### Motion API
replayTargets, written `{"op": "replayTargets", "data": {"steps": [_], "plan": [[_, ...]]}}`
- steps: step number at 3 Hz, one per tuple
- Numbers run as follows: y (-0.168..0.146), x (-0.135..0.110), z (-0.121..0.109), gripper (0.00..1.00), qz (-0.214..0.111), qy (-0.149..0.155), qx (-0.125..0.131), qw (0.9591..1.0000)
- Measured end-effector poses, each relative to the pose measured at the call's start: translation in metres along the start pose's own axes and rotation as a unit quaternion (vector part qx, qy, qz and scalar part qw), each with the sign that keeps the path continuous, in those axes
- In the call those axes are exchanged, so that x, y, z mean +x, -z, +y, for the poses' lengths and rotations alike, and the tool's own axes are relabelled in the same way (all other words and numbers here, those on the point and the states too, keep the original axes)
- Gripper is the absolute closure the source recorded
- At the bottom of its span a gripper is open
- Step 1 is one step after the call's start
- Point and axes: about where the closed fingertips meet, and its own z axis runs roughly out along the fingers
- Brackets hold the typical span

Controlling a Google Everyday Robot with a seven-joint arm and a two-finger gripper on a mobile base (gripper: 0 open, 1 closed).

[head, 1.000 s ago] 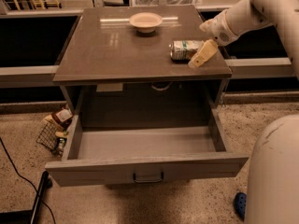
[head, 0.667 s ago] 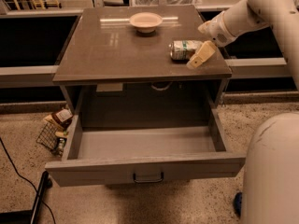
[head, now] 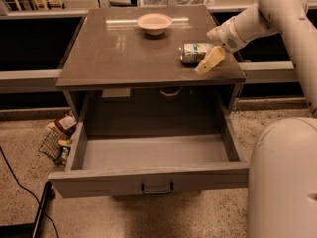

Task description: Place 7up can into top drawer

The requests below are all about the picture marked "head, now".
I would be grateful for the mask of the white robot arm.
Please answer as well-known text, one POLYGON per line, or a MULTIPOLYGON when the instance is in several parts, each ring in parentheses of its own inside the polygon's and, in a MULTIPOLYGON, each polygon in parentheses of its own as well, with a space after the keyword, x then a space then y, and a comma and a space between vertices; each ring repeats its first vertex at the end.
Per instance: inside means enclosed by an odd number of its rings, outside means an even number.
POLYGON ((225 53, 280 34, 290 63, 265 63, 255 84, 298 86, 310 117, 276 121, 258 136, 250 159, 247 238, 317 238, 317 29, 306 0, 258 0, 207 33, 215 48, 196 69, 208 74, 225 53))

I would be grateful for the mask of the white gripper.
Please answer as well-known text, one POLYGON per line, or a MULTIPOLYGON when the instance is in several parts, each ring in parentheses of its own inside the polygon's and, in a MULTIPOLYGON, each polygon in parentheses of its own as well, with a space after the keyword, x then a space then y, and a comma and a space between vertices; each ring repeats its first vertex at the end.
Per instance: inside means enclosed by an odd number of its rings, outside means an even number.
POLYGON ((234 53, 247 44, 236 31, 234 17, 210 30, 207 37, 215 46, 206 53, 195 69, 199 75, 204 75, 215 68, 225 58, 226 52, 234 53))

